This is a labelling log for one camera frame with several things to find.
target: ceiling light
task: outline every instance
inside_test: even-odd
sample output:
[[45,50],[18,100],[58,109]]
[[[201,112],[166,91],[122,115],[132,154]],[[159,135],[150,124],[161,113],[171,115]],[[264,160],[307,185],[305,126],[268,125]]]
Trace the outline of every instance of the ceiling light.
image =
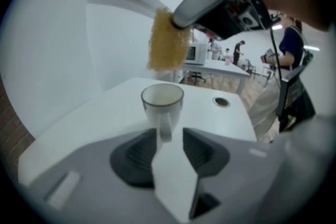
[[309,45],[304,45],[304,49],[306,49],[306,50],[320,51],[320,48],[315,47],[315,46],[309,46]]
[[272,26],[272,29],[273,29],[273,30],[279,30],[279,29],[282,29],[282,25],[274,25],[274,26]]

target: microwave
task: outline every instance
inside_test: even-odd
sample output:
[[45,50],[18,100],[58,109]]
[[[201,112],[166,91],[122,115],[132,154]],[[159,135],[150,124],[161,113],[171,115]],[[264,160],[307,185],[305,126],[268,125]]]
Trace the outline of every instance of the microwave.
[[193,65],[204,65],[207,55],[208,44],[190,44],[187,58],[185,63],[191,63]]

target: yellow sponge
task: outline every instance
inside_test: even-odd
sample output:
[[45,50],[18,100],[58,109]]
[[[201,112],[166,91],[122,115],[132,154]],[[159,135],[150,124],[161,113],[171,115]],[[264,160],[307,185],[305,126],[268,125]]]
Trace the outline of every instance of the yellow sponge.
[[173,13],[157,9],[151,38],[148,69],[172,70],[180,67],[188,53],[191,40],[190,28],[178,30],[172,25]]

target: person in black shirt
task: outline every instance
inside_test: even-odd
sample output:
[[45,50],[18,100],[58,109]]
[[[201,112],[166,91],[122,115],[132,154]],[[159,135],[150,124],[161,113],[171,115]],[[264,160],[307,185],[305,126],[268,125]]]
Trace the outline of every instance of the person in black shirt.
[[245,44],[245,41],[242,40],[241,42],[237,43],[235,46],[235,52],[233,53],[233,64],[235,66],[238,64],[239,55],[244,55],[242,52],[240,52],[240,46],[244,44]]

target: black cable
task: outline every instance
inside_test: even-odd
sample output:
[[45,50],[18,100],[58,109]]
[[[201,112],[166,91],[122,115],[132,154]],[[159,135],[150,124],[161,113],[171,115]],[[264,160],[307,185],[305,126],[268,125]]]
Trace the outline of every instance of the black cable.
[[282,77],[281,77],[281,70],[280,70],[280,62],[279,62],[279,56],[278,56],[277,46],[275,45],[275,41],[274,41],[274,35],[273,35],[273,29],[272,29],[272,27],[269,29],[269,31],[271,33],[271,39],[272,39],[273,48],[274,48],[274,51],[275,51],[275,57],[277,58],[277,65],[278,65],[278,71],[279,71],[279,79],[281,81]]

